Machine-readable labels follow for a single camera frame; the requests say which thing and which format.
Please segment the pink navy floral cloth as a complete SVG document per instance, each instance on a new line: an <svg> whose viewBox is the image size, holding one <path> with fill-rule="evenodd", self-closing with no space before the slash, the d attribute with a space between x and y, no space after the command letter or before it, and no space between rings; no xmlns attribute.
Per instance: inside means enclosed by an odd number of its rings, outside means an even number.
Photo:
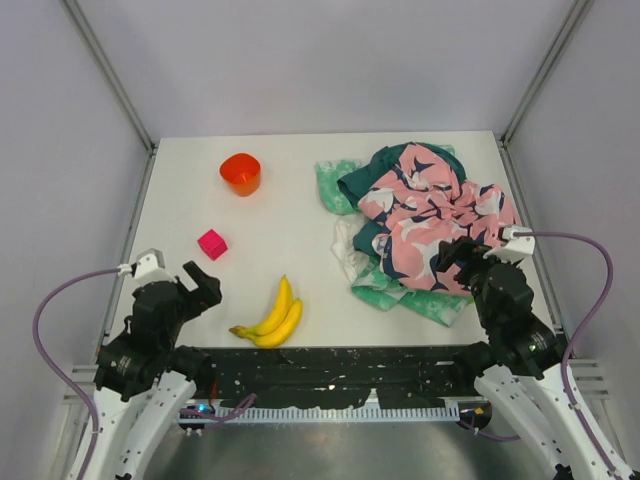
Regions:
<svg viewBox="0 0 640 480"><path fill-rule="evenodd" d="M441 241L470 237L495 247L499 230L520 217L497 184L458 183L451 168L421 146L409 146L399 164L382 176L356 207L385 228L372 245L382 273L411 290L465 296L458 266L435 269Z"/></svg>

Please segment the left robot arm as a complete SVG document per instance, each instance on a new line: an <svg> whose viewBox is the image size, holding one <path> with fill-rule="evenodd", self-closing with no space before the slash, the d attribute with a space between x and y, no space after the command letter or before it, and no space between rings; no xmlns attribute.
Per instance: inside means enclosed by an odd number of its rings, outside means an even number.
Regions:
<svg viewBox="0 0 640 480"><path fill-rule="evenodd" d="M177 339L185 323L221 303L220 281L193 261L183 269L195 289L153 254L134 263L131 312L99 352L91 421L68 478L141 478L171 422L213 379L210 355Z"/></svg>

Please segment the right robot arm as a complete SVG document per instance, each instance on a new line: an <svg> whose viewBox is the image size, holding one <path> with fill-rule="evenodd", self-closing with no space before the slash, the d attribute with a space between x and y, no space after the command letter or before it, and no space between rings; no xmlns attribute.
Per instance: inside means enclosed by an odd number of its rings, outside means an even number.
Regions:
<svg viewBox="0 0 640 480"><path fill-rule="evenodd" d="M440 243L437 271L458 269L487 336L455 355L459 378L505 418L547 478L636 479L585 403L567 348L533 312L519 266L533 247L520 227L506 229L497 248L468 237Z"/></svg>

